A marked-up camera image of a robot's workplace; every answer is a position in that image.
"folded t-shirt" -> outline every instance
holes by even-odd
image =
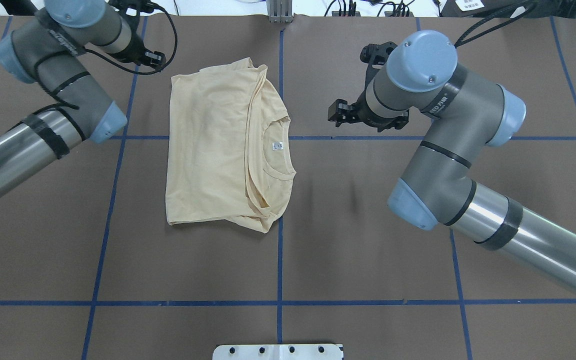
[[[249,58],[172,77],[166,216],[267,233],[293,189],[288,111]]]

